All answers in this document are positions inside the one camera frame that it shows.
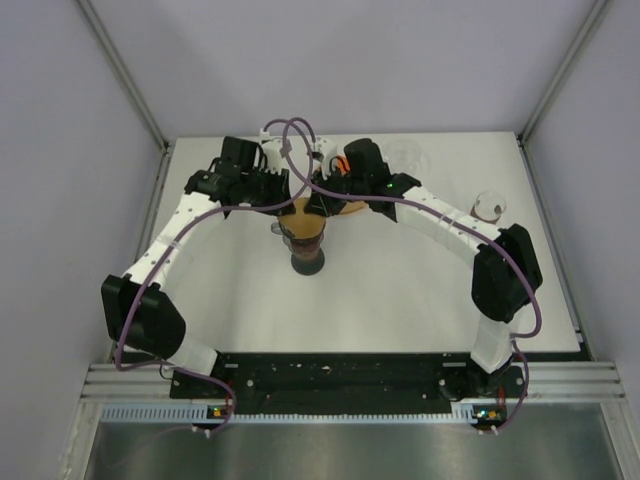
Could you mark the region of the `brown paper coffee filter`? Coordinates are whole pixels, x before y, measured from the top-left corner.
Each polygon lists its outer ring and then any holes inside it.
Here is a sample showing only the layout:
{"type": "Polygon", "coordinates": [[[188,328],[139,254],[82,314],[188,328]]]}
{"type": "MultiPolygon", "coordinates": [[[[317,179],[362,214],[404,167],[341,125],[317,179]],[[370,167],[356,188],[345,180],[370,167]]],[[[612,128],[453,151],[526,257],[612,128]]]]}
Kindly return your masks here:
{"type": "Polygon", "coordinates": [[[325,217],[315,213],[305,212],[305,207],[309,200],[309,197],[296,199],[293,203],[295,211],[278,217],[278,221],[299,238],[316,236],[324,230],[326,225],[325,217]]]}

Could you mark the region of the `clear glass cup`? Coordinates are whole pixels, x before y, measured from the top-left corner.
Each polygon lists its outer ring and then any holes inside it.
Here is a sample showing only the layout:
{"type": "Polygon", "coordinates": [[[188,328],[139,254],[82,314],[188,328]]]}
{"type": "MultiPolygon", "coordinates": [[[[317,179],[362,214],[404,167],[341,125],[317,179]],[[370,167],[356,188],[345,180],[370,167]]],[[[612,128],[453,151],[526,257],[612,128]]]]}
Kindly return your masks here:
{"type": "Polygon", "coordinates": [[[413,140],[401,138],[384,147],[385,158],[392,171],[412,176],[427,174],[431,163],[421,146],[413,140]]]}

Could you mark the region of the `clear plastic coffee dripper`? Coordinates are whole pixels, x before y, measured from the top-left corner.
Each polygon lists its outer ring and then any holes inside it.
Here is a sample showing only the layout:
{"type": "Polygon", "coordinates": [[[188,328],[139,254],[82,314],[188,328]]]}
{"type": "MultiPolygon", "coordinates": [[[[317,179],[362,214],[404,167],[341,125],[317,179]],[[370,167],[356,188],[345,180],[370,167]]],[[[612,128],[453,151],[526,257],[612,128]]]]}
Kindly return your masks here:
{"type": "Polygon", "coordinates": [[[296,237],[279,221],[271,224],[271,232],[279,235],[291,252],[308,252],[318,249],[324,240],[324,231],[310,238],[296,237]]]}

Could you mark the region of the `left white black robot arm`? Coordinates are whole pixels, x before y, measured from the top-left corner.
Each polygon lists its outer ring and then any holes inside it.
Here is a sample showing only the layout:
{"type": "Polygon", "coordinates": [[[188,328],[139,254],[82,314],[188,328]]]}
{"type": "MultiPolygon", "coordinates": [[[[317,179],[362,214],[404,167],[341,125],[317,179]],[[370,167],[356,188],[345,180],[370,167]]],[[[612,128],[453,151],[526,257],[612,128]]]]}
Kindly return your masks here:
{"type": "Polygon", "coordinates": [[[289,171],[279,139],[259,142],[227,136],[218,157],[187,180],[169,220],[145,253],[121,276],[101,286],[107,330],[125,348],[193,371],[192,384],[205,396],[226,387],[217,351],[198,340],[173,297],[184,274],[214,228],[233,210],[278,215],[291,210],[289,171]]]}

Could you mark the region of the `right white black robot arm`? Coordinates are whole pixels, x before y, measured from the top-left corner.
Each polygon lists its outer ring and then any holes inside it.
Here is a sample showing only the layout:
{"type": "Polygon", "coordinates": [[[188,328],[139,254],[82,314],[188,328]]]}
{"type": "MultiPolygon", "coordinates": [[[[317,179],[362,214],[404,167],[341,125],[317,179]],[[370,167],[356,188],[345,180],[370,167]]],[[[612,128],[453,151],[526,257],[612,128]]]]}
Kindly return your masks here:
{"type": "Polygon", "coordinates": [[[543,278],[528,230],[519,224],[500,228],[449,205],[418,179],[392,172],[369,138],[343,149],[321,138],[313,141],[310,152],[320,167],[309,181],[312,194],[306,212],[333,217],[347,205],[363,202],[431,238],[470,268],[470,296],[480,320],[466,380],[474,393],[492,394],[502,385],[502,371],[522,336],[515,326],[521,310],[530,306],[534,312],[529,337],[542,326],[535,293],[543,278]]]}

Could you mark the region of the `brown paper filter stack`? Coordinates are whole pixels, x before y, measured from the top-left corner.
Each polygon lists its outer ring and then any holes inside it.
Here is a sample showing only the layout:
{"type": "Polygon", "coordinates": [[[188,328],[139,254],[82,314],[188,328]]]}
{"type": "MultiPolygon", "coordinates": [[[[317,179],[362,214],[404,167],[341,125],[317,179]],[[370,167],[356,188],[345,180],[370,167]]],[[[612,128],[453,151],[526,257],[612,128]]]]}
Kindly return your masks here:
{"type": "Polygon", "coordinates": [[[342,202],[336,209],[335,216],[351,215],[366,210],[368,205],[364,201],[342,202]]]}

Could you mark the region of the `glass carafe with red rim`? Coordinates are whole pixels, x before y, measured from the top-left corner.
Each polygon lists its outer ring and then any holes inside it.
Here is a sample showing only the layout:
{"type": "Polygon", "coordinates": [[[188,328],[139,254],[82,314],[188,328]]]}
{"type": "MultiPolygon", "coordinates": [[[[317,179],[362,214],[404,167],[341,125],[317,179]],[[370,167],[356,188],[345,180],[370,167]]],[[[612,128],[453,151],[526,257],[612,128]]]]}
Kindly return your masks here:
{"type": "Polygon", "coordinates": [[[319,242],[291,241],[291,265],[300,275],[312,276],[325,265],[325,255],[319,242]]]}

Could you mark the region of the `clear glass with brown band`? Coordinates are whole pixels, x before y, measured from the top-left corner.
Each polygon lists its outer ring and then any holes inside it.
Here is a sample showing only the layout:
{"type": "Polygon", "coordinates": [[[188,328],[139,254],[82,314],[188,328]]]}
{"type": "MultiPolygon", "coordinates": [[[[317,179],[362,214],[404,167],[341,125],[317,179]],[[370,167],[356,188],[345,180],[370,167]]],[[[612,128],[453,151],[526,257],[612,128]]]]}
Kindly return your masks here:
{"type": "Polygon", "coordinates": [[[485,190],[476,197],[470,214],[483,222],[497,224],[505,213],[505,198],[495,190],[485,190]]]}

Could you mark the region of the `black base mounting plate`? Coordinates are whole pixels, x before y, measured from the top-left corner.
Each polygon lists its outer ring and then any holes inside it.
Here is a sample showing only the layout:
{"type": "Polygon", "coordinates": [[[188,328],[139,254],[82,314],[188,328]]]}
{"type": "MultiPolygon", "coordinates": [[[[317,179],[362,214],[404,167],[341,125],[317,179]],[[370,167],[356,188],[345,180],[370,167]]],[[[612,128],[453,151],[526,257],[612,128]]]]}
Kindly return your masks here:
{"type": "Polygon", "coordinates": [[[430,414],[515,400],[524,388],[515,362],[487,374],[461,353],[226,353],[212,375],[223,384],[177,374],[171,398],[236,398],[239,414],[430,414]]]}

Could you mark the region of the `aluminium frame rail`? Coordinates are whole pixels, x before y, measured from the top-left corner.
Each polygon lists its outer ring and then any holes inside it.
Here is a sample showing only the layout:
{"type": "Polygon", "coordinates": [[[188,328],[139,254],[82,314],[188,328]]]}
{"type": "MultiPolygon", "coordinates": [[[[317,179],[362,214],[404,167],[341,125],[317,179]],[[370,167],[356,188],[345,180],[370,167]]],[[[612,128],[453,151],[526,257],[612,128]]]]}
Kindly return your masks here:
{"type": "MultiPolygon", "coordinates": [[[[608,403],[627,399],[612,362],[531,362],[530,403],[608,403]]],[[[177,403],[171,383],[159,369],[145,366],[119,371],[111,364],[92,364],[80,394],[82,403],[177,403]]]]}

